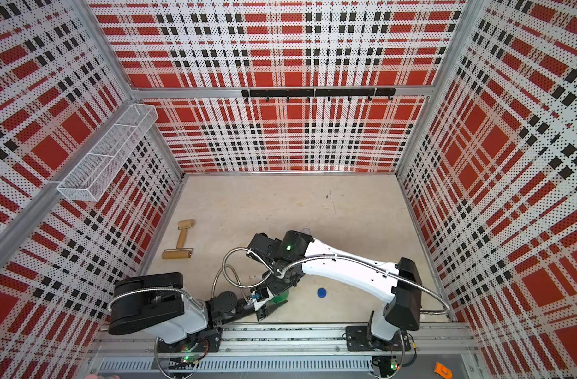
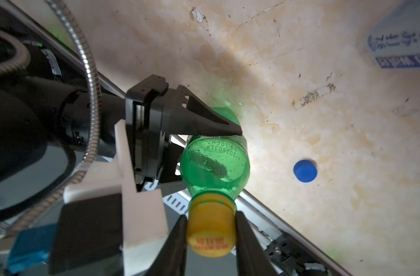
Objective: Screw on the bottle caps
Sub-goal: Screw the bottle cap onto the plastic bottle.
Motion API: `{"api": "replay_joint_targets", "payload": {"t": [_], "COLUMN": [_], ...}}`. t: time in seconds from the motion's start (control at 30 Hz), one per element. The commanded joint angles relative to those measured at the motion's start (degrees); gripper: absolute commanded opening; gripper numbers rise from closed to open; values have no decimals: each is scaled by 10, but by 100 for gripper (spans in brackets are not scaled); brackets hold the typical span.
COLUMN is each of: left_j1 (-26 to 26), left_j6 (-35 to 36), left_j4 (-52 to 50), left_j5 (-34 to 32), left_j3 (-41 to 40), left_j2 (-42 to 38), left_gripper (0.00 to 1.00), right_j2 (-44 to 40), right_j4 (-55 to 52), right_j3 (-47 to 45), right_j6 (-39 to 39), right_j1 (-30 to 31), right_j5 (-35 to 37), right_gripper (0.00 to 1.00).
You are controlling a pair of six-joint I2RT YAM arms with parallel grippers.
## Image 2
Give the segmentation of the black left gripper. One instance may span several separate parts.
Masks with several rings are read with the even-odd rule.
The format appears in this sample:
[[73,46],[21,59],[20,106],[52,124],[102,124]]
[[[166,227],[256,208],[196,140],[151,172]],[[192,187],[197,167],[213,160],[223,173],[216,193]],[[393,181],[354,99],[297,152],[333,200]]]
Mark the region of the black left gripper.
[[165,78],[151,75],[130,88],[125,121],[136,188],[156,183],[161,190],[182,190],[176,175],[183,148],[172,135],[240,136],[242,128],[216,113],[185,86],[168,89]]

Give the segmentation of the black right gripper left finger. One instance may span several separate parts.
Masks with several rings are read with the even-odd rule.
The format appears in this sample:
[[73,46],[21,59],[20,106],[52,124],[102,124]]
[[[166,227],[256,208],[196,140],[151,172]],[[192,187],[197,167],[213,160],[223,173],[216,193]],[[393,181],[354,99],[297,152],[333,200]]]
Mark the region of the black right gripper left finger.
[[181,215],[145,276],[184,276],[187,263],[186,215]]

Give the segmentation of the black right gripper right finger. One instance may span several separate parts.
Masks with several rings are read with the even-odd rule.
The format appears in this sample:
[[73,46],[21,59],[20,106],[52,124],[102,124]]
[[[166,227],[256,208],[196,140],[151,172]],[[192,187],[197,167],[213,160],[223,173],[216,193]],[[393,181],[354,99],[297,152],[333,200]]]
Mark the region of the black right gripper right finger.
[[248,219],[237,211],[236,265],[239,276],[277,276],[278,273],[267,259]]

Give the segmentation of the yellow bottle cap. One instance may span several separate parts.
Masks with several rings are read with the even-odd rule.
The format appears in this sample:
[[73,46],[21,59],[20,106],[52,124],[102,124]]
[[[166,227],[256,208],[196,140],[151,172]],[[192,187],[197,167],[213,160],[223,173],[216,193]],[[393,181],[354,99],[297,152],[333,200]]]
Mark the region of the yellow bottle cap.
[[219,258],[236,245],[236,205],[227,195],[205,192],[189,204],[186,240],[196,254]]

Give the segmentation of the green plastic soda bottle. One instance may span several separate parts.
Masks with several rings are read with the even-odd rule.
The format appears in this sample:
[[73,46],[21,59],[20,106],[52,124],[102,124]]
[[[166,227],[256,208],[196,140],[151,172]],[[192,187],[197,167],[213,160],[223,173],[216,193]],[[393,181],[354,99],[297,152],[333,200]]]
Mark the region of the green plastic soda bottle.
[[192,197],[220,193],[236,200],[250,177],[246,138],[243,135],[188,136],[180,173]]

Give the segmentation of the clear small water bottle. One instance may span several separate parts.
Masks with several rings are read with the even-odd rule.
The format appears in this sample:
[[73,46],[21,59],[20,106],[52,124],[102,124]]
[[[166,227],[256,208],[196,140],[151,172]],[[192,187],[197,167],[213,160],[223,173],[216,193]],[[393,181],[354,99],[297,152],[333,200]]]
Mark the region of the clear small water bottle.
[[373,27],[367,48],[382,69],[420,69],[420,1],[404,1]]

